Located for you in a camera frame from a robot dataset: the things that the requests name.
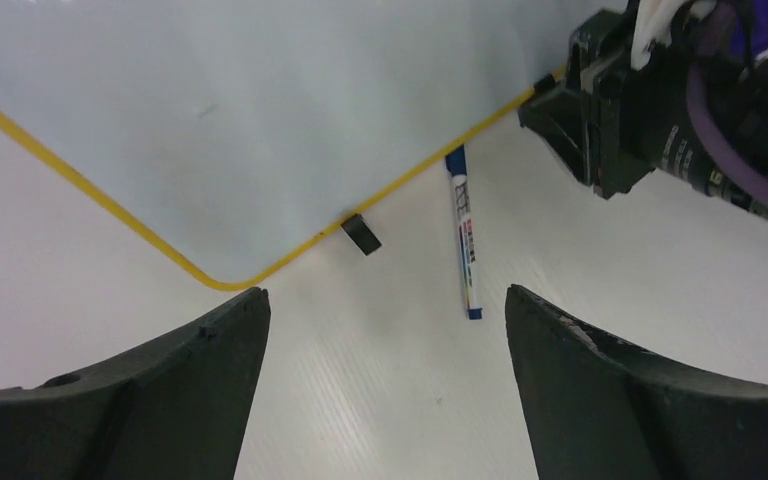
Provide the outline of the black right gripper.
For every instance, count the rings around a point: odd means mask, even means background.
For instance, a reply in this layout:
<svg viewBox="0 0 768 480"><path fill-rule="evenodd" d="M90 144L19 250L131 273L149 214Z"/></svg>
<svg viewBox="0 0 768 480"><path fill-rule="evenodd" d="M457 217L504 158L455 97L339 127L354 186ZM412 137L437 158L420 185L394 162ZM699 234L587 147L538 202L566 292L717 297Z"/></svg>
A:
<svg viewBox="0 0 768 480"><path fill-rule="evenodd" d="M603 199L626 194L655 169L709 197L728 199L729 181L688 113L688 75L707 23L687 7L667 24L673 46L631 66L637 10L601 9L570 35L564 75L547 75L518 109L581 184Z"/></svg>

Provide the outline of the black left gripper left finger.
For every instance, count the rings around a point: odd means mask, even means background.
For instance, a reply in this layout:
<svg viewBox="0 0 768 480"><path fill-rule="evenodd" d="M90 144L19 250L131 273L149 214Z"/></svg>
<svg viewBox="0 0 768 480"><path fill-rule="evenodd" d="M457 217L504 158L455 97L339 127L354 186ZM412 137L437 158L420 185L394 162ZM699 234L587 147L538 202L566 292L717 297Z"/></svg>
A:
<svg viewBox="0 0 768 480"><path fill-rule="evenodd" d="M230 479L267 346L268 292L31 388L0 390L0 479Z"/></svg>

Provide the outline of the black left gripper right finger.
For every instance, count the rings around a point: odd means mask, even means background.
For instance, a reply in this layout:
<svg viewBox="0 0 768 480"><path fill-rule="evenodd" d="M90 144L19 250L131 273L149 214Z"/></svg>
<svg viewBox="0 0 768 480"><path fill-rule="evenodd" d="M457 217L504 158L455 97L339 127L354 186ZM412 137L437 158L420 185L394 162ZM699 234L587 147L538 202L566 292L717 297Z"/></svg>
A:
<svg viewBox="0 0 768 480"><path fill-rule="evenodd" d="M768 385L669 359L513 285L505 322L542 479L768 479Z"/></svg>

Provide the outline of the blue white marker pen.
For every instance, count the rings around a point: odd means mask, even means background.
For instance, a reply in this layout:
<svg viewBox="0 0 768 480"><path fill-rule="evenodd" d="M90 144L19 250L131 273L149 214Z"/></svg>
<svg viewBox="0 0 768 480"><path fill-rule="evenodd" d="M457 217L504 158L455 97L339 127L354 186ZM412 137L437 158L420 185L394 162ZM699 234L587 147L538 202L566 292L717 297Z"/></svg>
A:
<svg viewBox="0 0 768 480"><path fill-rule="evenodd" d="M483 309L478 301L475 286L476 253L465 146L460 145L447 154L444 158L444 164L450 176L453 192L466 315L470 320L480 320L483 318Z"/></svg>

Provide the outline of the yellow framed whiteboard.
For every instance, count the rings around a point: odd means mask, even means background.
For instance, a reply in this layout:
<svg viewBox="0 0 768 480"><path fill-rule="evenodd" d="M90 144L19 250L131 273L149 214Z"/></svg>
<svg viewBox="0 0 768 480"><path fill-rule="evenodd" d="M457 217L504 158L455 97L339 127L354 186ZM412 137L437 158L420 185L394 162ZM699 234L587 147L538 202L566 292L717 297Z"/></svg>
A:
<svg viewBox="0 0 768 480"><path fill-rule="evenodd" d="M245 289L559 67L597 1L0 1L0 129Z"/></svg>

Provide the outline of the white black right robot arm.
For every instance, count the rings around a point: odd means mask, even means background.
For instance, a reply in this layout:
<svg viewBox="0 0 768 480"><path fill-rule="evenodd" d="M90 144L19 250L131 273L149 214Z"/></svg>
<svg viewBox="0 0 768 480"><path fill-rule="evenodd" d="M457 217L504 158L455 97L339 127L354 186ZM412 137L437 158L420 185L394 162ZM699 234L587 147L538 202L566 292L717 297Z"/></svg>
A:
<svg viewBox="0 0 768 480"><path fill-rule="evenodd" d="M768 221L768 56L750 1L631 1L569 39L562 76L519 107L603 199L663 171Z"/></svg>

